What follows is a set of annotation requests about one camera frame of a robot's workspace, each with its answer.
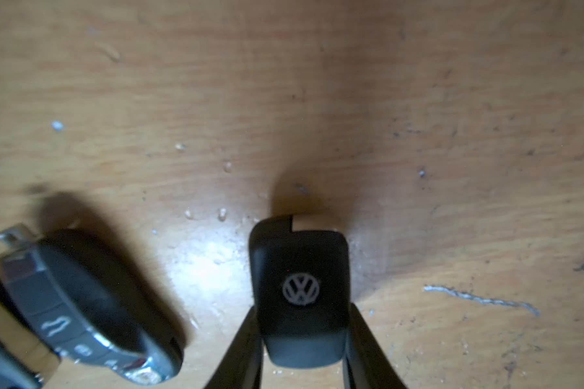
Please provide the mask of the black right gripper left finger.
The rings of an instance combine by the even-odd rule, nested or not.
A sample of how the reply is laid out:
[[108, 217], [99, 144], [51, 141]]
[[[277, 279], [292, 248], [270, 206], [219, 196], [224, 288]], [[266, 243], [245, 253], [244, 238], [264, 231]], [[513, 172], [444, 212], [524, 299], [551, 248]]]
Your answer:
[[205, 389], [260, 389], [264, 346], [252, 307]]

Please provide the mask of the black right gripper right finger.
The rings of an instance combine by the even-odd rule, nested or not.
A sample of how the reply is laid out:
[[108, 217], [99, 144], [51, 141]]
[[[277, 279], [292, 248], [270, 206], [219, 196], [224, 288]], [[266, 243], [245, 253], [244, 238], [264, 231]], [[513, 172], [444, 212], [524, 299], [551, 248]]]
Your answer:
[[407, 389], [353, 303], [342, 374], [346, 389]]

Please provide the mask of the black VW car key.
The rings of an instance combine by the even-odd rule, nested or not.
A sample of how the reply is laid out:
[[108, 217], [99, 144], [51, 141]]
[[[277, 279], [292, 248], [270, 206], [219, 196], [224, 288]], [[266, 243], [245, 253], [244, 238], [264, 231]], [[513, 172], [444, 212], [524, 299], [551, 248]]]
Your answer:
[[350, 322], [349, 245], [339, 223], [295, 214], [258, 222], [248, 242], [257, 323], [276, 366], [342, 360]]

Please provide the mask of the black silver Porsche key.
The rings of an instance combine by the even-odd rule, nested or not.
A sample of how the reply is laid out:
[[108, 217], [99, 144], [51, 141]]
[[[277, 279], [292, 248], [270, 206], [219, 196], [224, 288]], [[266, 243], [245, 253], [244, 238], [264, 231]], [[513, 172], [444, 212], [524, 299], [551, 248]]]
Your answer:
[[181, 334], [144, 285], [99, 238], [80, 229], [36, 236], [0, 232], [3, 285], [29, 327], [55, 353], [152, 386], [177, 376]]

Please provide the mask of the black three-button car key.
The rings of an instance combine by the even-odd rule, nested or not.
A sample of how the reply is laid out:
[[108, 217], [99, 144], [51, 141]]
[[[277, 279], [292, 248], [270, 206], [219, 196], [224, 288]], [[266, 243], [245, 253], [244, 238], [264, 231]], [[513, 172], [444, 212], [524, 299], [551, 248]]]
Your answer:
[[38, 389], [42, 384], [19, 360], [13, 357], [0, 342], [0, 389]]

